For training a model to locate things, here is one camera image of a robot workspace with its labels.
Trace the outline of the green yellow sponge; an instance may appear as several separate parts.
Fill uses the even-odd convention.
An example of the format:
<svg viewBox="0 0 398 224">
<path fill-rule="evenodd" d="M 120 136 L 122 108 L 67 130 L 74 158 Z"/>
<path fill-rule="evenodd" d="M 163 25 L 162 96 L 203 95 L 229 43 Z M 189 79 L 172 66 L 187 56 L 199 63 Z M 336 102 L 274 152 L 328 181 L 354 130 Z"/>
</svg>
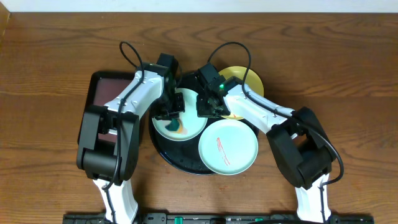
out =
<svg viewBox="0 0 398 224">
<path fill-rule="evenodd" d="M 173 133 L 183 133 L 183 124 L 180 119 L 171 119 L 165 129 Z"/>
</svg>

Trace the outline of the mint plate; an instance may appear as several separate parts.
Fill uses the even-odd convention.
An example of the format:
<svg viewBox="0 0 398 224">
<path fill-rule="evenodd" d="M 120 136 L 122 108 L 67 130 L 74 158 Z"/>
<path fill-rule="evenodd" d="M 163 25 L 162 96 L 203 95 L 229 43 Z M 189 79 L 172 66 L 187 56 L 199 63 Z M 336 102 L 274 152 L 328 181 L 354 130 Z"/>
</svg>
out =
<svg viewBox="0 0 398 224">
<path fill-rule="evenodd" d="M 202 133 L 198 152 L 204 165 L 216 174 L 236 175 L 254 163 L 259 150 L 257 136 L 245 123 L 223 119 Z"/>
<path fill-rule="evenodd" d="M 155 118 L 152 118 L 152 122 L 155 130 L 166 139 L 173 141 L 186 141 L 194 138 L 203 131 L 206 126 L 207 119 L 197 116 L 197 92 L 187 88 L 178 88 L 176 89 L 176 92 L 182 93 L 185 103 L 185 111 L 181 112 L 177 118 L 179 123 L 178 129 L 176 131 L 167 129 L 167 126 L 170 126 L 172 123 L 169 120 L 156 120 Z"/>
</svg>

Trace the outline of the yellow plate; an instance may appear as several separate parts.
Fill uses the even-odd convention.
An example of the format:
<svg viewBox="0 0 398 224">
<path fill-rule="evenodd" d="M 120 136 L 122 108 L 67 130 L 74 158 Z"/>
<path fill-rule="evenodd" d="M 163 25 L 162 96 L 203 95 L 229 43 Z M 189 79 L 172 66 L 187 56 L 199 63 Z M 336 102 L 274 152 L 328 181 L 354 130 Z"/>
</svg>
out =
<svg viewBox="0 0 398 224">
<path fill-rule="evenodd" d="M 246 71 L 246 67 L 242 66 L 231 66 L 222 69 L 219 71 L 219 74 L 224 76 L 225 79 L 228 79 L 230 77 L 237 77 L 241 80 L 244 78 L 244 73 Z M 246 84 L 249 85 L 250 89 L 256 92 L 258 95 L 264 96 L 264 85 L 262 83 L 262 80 L 260 79 L 259 75 L 252 71 L 248 71 L 248 75 L 246 77 Z M 230 113 L 228 116 L 222 116 L 224 119 L 234 119 L 234 120 L 240 120 L 243 119 L 242 116 L 238 116 L 236 114 Z"/>
</svg>

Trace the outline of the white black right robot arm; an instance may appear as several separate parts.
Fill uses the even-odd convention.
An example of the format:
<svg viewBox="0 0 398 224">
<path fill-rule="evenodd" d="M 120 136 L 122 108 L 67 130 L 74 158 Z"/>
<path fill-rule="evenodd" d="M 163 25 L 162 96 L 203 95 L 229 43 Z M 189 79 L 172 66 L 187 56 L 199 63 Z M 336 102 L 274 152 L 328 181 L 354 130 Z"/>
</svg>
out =
<svg viewBox="0 0 398 224">
<path fill-rule="evenodd" d="M 284 108 L 253 92 L 244 84 L 208 85 L 197 96 L 199 117 L 216 118 L 236 113 L 266 134 L 280 173 L 295 187 L 299 219 L 326 223 L 327 185 L 333 161 L 341 157 L 325 134 L 315 113 L 303 107 Z"/>
</svg>

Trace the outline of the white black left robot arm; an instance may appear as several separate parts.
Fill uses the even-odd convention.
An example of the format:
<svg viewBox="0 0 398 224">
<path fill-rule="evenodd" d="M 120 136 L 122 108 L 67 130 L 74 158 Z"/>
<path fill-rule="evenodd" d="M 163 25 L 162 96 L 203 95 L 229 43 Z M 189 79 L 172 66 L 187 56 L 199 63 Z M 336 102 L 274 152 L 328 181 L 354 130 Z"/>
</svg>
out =
<svg viewBox="0 0 398 224">
<path fill-rule="evenodd" d="M 93 74 L 78 137 L 77 167 L 101 191 L 105 220 L 133 223 L 138 204 L 131 177 L 139 153 L 140 120 L 153 103 L 160 103 L 160 118 L 176 118 L 184 109 L 176 93 L 176 70 L 163 65 L 139 67 L 136 73 Z M 128 86 L 113 100 L 96 105 L 100 78 L 127 80 Z"/>
</svg>

